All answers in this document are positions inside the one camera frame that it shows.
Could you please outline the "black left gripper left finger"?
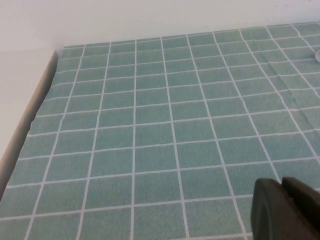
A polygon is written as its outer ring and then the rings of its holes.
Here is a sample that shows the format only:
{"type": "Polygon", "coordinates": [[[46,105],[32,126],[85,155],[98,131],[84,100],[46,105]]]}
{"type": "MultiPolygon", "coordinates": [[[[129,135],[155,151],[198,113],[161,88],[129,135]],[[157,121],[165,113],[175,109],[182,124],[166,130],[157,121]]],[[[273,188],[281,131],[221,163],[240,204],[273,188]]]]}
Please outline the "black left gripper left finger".
{"type": "Polygon", "coordinates": [[[254,240],[311,240],[313,226],[299,201],[306,202],[313,189],[294,177],[282,183],[271,178],[255,181],[250,222],[254,240]]]}

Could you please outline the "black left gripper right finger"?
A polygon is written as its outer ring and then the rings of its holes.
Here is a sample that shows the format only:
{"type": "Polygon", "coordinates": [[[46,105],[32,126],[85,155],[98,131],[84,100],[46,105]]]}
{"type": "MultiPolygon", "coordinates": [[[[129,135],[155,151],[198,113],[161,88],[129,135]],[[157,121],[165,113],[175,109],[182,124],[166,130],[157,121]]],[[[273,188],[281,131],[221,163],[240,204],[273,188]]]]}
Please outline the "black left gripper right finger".
{"type": "Polygon", "coordinates": [[[303,225],[319,240],[320,193],[295,177],[283,177],[281,186],[297,208],[303,225]]]}

